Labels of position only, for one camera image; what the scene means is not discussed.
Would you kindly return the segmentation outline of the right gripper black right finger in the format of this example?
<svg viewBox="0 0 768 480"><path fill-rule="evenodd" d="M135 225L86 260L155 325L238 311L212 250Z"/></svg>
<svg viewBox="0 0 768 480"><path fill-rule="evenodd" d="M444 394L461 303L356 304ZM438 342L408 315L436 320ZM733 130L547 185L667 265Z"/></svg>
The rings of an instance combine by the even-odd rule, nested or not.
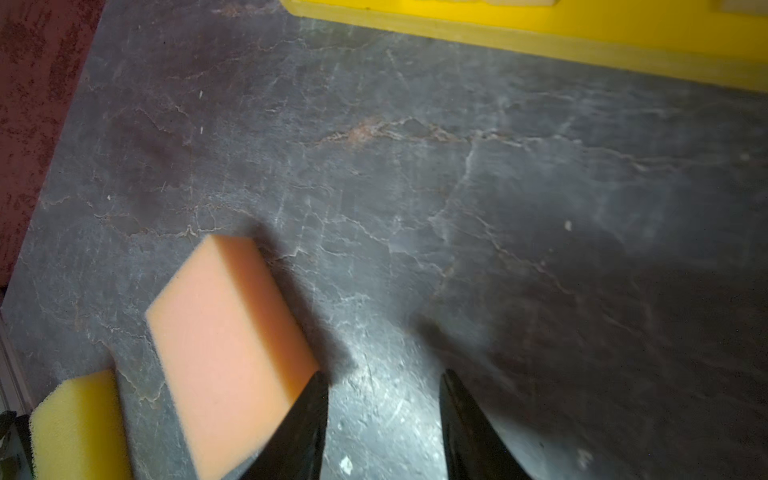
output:
<svg viewBox="0 0 768 480"><path fill-rule="evenodd" d="M452 369L439 385L439 406L448 480L531 480Z"/></svg>

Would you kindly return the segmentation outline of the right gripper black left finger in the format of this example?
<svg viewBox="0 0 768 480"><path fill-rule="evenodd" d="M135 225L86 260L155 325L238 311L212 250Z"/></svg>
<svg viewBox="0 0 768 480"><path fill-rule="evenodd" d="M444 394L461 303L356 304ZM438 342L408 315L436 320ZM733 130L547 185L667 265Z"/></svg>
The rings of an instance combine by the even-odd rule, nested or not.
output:
<svg viewBox="0 0 768 480"><path fill-rule="evenodd" d="M328 407L327 376L317 371L240 479L318 480L323 463Z"/></svg>

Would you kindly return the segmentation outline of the salmon orange sponge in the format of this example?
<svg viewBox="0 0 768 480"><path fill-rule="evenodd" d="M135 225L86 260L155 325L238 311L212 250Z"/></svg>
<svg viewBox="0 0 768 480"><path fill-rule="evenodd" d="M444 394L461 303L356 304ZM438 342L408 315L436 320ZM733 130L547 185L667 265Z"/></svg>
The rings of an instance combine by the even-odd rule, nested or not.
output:
<svg viewBox="0 0 768 480"><path fill-rule="evenodd" d="M145 317L200 479L260 450L320 368L249 238L206 236Z"/></svg>

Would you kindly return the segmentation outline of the large yellow sponge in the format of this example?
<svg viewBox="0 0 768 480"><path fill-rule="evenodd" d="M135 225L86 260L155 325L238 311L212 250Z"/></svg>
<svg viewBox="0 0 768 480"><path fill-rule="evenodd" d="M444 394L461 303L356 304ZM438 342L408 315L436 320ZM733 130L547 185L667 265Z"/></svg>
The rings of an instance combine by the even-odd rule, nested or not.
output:
<svg viewBox="0 0 768 480"><path fill-rule="evenodd" d="M62 382L30 416L36 479L131 479L114 372Z"/></svg>

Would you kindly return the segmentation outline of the yellow shelf unit pink blue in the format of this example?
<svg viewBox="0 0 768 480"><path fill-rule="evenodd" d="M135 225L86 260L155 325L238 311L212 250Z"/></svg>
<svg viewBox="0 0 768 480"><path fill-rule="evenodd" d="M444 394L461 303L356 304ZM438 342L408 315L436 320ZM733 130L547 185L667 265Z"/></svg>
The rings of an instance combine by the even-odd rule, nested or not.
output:
<svg viewBox="0 0 768 480"><path fill-rule="evenodd" d="M762 1L286 1L294 16L767 90Z"/></svg>

